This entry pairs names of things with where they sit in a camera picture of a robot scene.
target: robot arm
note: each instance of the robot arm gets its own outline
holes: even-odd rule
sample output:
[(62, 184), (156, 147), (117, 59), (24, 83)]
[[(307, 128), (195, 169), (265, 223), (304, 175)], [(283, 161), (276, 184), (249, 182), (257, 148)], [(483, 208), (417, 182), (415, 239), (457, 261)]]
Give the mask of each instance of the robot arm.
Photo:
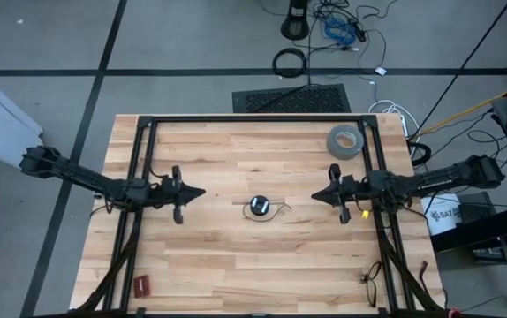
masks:
[(161, 184), (150, 184), (141, 178), (111, 179), (72, 163), (50, 147), (29, 148), (19, 166), (29, 176), (61, 178), (101, 193), (112, 207), (125, 208), (130, 212), (173, 204), (173, 218), (177, 224), (183, 223), (180, 207), (205, 193), (202, 189), (186, 185), (181, 180), (178, 166), (172, 168), (172, 178), (162, 176)]
[(340, 222), (350, 221), (347, 201), (376, 200), (389, 213), (395, 213), (405, 204), (410, 206), (412, 197), (422, 197), (432, 192), (449, 190), (456, 186), (475, 186), (482, 189), (501, 185), (504, 175), (495, 159), (472, 155), (461, 163), (448, 168), (433, 170), (411, 177), (398, 176), (386, 170), (372, 170), (361, 182), (353, 176), (341, 177), (337, 164), (329, 168), (330, 185), (312, 195), (312, 198), (340, 207)]

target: black stand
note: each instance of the black stand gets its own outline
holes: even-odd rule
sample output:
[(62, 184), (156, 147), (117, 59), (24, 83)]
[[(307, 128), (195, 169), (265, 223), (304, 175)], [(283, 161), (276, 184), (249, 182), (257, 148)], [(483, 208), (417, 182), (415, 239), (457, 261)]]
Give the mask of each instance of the black stand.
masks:
[[(281, 34), (289, 40), (302, 40), (310, 32), (306, 12), (308, 11), (308, 0), (291, 0), (287, 18), (281, 25)], [(301, 13), (293, 13), (293, 9), (302, 10)]]
[[(485, 200), (490, 204), (486, 193)], [(493, 208), (492, 216), (479, 221), (463, 224), (432, 237), (435, 252), (440, 253), (451, 249), (471, 246), (478, 248), (502, 247), (507, 260), (507, 211), (496, 213)]]

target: blue cable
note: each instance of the blue cable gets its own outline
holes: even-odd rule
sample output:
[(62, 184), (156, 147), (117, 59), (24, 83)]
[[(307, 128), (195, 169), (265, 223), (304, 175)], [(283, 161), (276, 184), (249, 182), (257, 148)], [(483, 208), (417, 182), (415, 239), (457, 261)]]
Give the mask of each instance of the blue cable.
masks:
[(326, 18), (322, 23), (326, 34), (323, 36), (325, 39), (334, 40), (344, 46), (350, 46), (355, 42), (356, 31), (351, 24), (334, 17)]

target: power strip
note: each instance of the power strip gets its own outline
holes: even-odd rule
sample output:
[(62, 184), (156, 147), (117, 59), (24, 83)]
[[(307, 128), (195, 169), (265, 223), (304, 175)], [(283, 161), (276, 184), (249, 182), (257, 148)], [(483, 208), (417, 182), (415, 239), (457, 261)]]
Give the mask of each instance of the power strip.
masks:
[(408, 129), (406, 128), (406, 119), (405, 119), (405, 115), (403, 115), (403, 114), (399, 114), (399, 116), (401, 117), (401, 125), (403, 126), (403, 133), (405, 134), (405, 138), (408, 138), (408, 137), (409, 137), (409, 131), (408, 131)]

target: black floor grate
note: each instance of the black floor grate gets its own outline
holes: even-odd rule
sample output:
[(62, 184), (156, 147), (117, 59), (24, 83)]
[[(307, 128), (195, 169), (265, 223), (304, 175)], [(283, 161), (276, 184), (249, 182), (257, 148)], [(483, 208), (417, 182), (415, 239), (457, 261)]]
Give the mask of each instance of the black floor grate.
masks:
[(344, 84), (304, 87), (267, 107), (268, 102), (293, 88), (262, 89), (232, 93), (234, 113), (341, 113), (351, 112)]

